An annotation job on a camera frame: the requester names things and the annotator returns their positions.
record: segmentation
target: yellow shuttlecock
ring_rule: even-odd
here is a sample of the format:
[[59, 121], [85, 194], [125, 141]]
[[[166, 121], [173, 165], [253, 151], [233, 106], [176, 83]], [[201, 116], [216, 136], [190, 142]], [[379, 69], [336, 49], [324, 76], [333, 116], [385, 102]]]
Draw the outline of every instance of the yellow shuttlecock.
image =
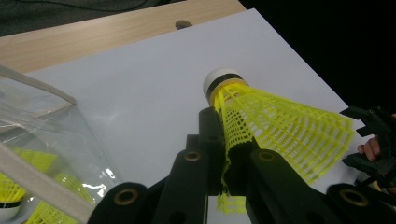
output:
[[[81, 182], [75, 177], [68, 174], [58, 174], [55, 180], [67, 189], [75, 192], [78, 196], [83, 198], [88, 203], [95, 205], [95, 201], [90, 193], [85, 190]], [[60, 211], [56, 207], [42, 201], [38, 204], [37, 208], [25, 224], [52, 224], [52, 223], [63, 223], [63, 224], [78, 224], [76, 220]]]
[[[57, 158], [46, 152], [21, 148], [14, 148], [14, 151], [41, 172], [46, 172]], [[0, 173], [0, 221], [9, 220], [18, 213], [25, 194], [26, 189]]]
[[211, 72], [205, 79], [204, 93], [220, 114], [224, 128], [225, 190], [218, 206], [225, 213], [245, 210], [238, 206], [243, 197], [230, 203], [226, 200], [226, 176], [243, 155], [235, 152], [238, 146], [255, 141], [260, 148], [276, 151], [312, 184], [342, 159], [355, 134], [352, 119], [251, 88], [233, 69]]

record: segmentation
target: clear plastic bag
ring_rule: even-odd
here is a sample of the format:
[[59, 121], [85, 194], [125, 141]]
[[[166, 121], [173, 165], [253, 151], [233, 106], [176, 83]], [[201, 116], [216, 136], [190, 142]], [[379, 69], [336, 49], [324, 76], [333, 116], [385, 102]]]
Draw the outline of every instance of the clear plastic bag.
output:
[[73, 97], [1, 65], [0, 147], [0, 223], [85, 222], [122, 182]]

